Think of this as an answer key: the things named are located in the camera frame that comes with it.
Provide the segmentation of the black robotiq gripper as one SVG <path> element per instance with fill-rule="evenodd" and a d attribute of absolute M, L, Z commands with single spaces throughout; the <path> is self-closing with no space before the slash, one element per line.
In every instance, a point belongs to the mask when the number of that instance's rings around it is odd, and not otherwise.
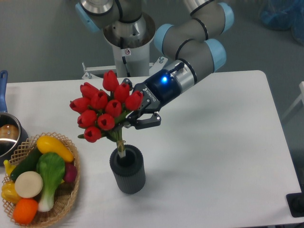
<path fill-rule="evenodd" d="M 136 130 L 156 127 L 161 125 L 161 117 L 158 111 L 178 97 L 181 92 L 181 86 L 173 76 L 171 70 L 161 70 L 142 83 L 138 83 L 133 88 L 133 83 L 129 78 L 124 78 L 122 85 L 128 85 L 129 91 L 140 91 L 143 93 L 141 108 L 132 111 L 123 122 L 123 127 L 134 127 Z M 151 113 L 151 117 L 140 119 L 143 113 Z"/>

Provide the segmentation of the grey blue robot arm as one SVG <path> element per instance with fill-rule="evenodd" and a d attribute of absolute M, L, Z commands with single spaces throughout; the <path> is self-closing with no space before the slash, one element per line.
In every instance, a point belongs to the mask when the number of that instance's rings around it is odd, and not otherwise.
<path fill-rule="evenodd" d="M 180 26 L 164 24 L 154 36 L 155 47 L 173 62 L 133 87 L 143 94 L 143 100 L 118 123 L 118 130 L 159 126 L 162 107 L 225 64 L 226 51 L 214 37 L 233 25 L 232 8 L 214 0 L 186 0 L 184 4 L 191 20 Z"/>

